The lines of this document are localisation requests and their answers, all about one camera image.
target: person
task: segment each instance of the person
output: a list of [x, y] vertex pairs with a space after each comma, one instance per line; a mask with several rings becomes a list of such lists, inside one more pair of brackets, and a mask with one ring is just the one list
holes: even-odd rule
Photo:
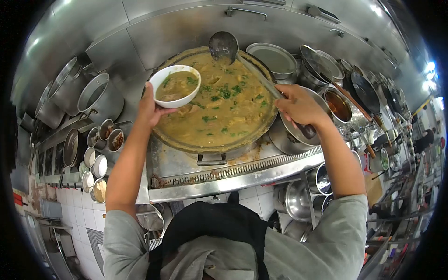
[[415, 141], [414, 151], [416, 154], [420, 154], [426, 148], [432, 146], [432, 143], [434, 142], [434, 133], [435, 127], [433, 127], [432, 129], [427, 129], [425, 130], [425, 132], [423, 132], [423, 137]]
[[108, 180], [105, 279], [357, 278], [368, 212], [362, 170], [332, 120], [305, 90], [298, 85], [276, 87], [286, 96], [275, 101], [286, 118], [315, 127], [335, 196], [306, 243], [272, 230], [240, 204], [195, 202], [173, 217], [161, 245], [146, 250], [135, 201], [151, 129], [161, 115], [174, 112], [156, 108], [147, 82], [134, 126]]

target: broth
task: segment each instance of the broth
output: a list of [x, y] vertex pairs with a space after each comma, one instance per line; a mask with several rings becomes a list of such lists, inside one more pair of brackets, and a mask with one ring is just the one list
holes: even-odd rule
[[271, 94], [239, 61], [220, 66], [210, 53], [177, 63], [199, 71], [196, 97], [157, 125], [166, 135], [193, 146], [223, 146], [253, 133], [270, 111]]
[[155, 92], [160, 101], [174, 101], [188, 96], [198, 86], [198, 78], [189, 71], [174, 72], [165, 78]]

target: wooden handle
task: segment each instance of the wooden handle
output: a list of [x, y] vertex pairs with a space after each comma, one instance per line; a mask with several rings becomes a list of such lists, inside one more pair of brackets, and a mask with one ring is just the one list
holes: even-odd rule
[[360, 111], [361, 113], [364, 115], [364, 117], [370, 122], [372, 121], [372, 117], [364, 110], [363, 107], [361, 107], [361, 105], [359, 105], [358, 102], [356, 102], [356, 100], [353, 99], [353, 97], [350, 95], [350, 93], [348, 93], [345, 89], [343, 89], [342, 87], [340, 87], [338, 84], [336, 84], [335, 82], [332, 83], [340, 92], [342, 92], [342, 94], [347, 97]]
[[370, 156], [374, 159], [376, 157], [375, 152], [372, 149], [372, 146], [367, 144], [367, 151], [369, 152]]

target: black apron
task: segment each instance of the black apron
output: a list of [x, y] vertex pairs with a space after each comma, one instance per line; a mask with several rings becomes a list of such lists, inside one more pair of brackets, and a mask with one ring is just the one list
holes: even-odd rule
[[149, 252], [146, 280], [159, 280], [162, 260], [182, 244], [204, 235], [251, 244], [257, 256], [258, 279], [269, 280], [263, 261], [264, 236], [269, 225], [257, 213], [239, 204], [190, 204], [173, 217], [163, 243]]

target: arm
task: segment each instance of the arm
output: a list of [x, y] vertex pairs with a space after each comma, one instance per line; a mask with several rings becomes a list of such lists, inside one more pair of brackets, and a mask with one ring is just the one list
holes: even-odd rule
[[175, 111], [156, 108], [152, 85], [146, 82], [145, 94], [138, 104], [134, 126], [108, 180], [106, 211], [122, 210], [136, 219], [135, 200], [142, 178], [149, 136], [162, 115]]
[[300, 86], [276, 87], [288, 98], [276, 101], [276, 106], [286, 113], [286, 118], [303, 125], [313, 125], [316, 129], [335, 198], [365, 195], [364, 175], [359, 163], [326, 112]]

